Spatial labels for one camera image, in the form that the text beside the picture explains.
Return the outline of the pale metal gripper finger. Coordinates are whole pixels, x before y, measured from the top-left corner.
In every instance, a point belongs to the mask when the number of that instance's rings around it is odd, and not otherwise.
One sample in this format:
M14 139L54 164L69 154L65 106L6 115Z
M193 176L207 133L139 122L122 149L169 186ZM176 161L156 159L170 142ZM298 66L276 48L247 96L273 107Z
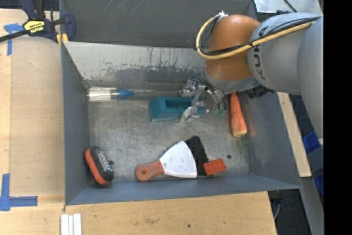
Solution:
M193 96L190 101L185 105L185 110L183 111L180 121L188 122L193 118L199 118L199 98L197 96Z
M201 82L188 79L180 90L180 97L191 98L196 93L201 93L205 88L205 85Z

